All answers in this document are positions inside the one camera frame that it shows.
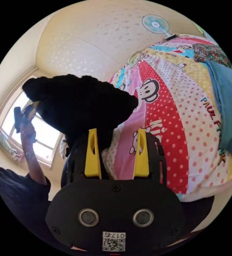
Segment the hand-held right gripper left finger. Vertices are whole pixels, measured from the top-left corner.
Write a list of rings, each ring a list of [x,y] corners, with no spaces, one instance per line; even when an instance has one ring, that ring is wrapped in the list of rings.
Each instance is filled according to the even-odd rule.
[[[99,156],[97,129],[90,129],[85,161],[85,176],[87,178],[102,178]]]

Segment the person's left hand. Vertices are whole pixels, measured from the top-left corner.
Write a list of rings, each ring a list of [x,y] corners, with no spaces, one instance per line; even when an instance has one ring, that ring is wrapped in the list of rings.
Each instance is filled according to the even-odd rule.
[[[31,121],[26,121],[20,125],[20,137],[22,146],[36,142],[36,131]]]

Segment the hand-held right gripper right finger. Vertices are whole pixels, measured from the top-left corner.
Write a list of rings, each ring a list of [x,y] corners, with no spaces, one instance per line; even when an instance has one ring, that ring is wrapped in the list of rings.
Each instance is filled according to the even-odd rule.
[[[147,178],[148,176],[149,176],[149,157],[148,157],[148,149],[147,149],[146,130],[139,128],[133,177]]]

